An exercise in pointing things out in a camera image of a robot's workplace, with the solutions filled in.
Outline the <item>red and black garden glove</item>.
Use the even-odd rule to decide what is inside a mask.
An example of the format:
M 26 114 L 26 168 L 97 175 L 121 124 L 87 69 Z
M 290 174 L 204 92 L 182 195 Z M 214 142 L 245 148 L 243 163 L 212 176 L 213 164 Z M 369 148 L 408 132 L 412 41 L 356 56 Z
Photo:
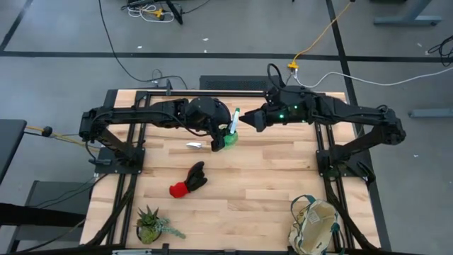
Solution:
M 203 171 L 205 163 L 199 161 L 194 164 L 186 177 L 182 182 L 178 182 L 175 185 L 169 187 L 169 193 L 174 198 L 182 198 L 185 195 L 197 190 L 207 183 L 207 178 Z

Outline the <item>potted succulent plant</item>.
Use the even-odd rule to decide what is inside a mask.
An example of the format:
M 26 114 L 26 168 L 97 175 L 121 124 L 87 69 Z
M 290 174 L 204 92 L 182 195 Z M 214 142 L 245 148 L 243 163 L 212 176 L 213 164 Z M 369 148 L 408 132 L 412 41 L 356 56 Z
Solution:
M 137 236 L 141 243 L 152 244 L 163 233 L 172 234 L 178 238 L 185 239 L 186 235 L 178 229 L 171 226 L 171 221 L 166 217 L 159 217 L 159 209 L 152 211 L 147 206 L 147 211 L 138 209 Z

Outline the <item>dark grey cart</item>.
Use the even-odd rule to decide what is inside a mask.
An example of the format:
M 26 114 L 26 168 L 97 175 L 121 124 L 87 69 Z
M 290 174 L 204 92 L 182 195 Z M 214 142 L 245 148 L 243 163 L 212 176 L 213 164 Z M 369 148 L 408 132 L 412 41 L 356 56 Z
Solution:
M 25 206 L 85 215 L 93 190 L 91 186 L 91 182 L 34 181 Z M 58 235 L 62 235 L 60 239 L 62 242 L 80 240 L 82 227 L 64 234 L 68 230 L 69 226 L 18 225 L 6 247 L 6 252 L 23 250 L 21 244 L 24 242 L 44 243 Z

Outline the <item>silver metal bar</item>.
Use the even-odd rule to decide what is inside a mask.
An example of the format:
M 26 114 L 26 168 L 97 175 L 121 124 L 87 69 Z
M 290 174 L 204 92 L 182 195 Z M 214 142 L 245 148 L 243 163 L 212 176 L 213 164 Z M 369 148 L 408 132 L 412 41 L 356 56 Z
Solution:
M 122 249 L 114 250 L 111 255 L 153 255 L 151 249 Z

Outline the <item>green spray bottle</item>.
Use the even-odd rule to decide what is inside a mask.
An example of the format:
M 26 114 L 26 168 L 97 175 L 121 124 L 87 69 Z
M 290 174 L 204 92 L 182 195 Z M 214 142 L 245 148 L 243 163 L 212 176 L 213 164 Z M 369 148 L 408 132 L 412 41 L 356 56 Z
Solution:
M 221 129 L 223 139 L 224 139 L 224 148 L 229 149 L 235 145 L 239 135 L 237 132 L 237 124 L 239 121 L 240 108 L 235 108 L 233 115 L 231 116 L 231 122 Z

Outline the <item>beige gardening bag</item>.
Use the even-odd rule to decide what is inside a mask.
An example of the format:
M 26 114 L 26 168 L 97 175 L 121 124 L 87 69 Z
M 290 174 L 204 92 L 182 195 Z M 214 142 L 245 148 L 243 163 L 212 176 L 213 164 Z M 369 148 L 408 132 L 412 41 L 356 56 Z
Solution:
M 344 242 L 339 213 L 327 201 L 300 195 L 291 202 L 290 212 L 294 222 L 288 241 L 298 255 L 326 255 L 334 233 Z

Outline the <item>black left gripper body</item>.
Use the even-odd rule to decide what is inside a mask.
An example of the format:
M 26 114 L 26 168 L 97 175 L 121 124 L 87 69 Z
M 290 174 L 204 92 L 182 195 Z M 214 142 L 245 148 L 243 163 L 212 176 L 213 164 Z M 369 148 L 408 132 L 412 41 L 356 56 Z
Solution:
M 196 98 L 196 130 L 205 131 L 211 138 L 211 149 L 218 152 L 224 149 L 224 138 L 229 134 L 231 113 L 224 103 L 218 98 L 201 96 Z

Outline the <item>black tripod leg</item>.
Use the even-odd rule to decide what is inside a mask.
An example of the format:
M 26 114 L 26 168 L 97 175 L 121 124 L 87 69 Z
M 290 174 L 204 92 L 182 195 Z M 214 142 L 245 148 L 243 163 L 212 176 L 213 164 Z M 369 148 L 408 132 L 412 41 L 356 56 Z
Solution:
M 179 11 L 175 4 L 172 3 L 171 0 L 165 0 L 167 6 L 170 8 L 171 13 L 173 14 L 174 18 L 180 25 L 183 25 L 183 18 L 182 18 L 182 11 Z

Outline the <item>black computer case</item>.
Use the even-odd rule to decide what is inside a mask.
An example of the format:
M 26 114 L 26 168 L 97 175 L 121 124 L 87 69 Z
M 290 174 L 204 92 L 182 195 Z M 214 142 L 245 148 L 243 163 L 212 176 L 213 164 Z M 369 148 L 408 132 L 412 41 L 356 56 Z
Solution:
M 278 76 L 201 76 L 200 90 L 265 91 L 278 84 Z

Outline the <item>black table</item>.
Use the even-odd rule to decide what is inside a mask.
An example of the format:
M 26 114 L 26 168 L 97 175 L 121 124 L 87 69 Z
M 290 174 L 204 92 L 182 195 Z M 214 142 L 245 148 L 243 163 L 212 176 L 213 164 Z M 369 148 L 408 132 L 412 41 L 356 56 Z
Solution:
M 26 125 L 25 120 L 0 119 L 0 185 L 21 143 Z

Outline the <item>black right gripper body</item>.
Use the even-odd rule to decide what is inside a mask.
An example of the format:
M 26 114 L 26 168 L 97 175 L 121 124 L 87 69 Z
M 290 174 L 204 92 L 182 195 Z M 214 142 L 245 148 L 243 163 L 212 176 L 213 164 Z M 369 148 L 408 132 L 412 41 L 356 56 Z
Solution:
M 265 92 L 266 102 L 254 113 L 254 127 L 262 132 L 275 123 L 287 122 L 289 105 L 294 101 L 295 88 L 269 89 Z

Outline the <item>grey desk foot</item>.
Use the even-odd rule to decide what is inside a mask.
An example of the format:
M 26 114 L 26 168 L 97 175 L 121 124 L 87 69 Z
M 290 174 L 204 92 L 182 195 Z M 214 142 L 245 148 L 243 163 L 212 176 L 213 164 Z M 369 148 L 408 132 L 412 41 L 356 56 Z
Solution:
M 408 113 L 410 118 L 453 118 L 453 108 L 414 109 Z
M 432 0 L 416 0 L 406 14 L 401 16 L 376 17 L 373 23 L 377 26 L 436 26 L 442 22 L 441 16 L 424 16 L 421 13 Z

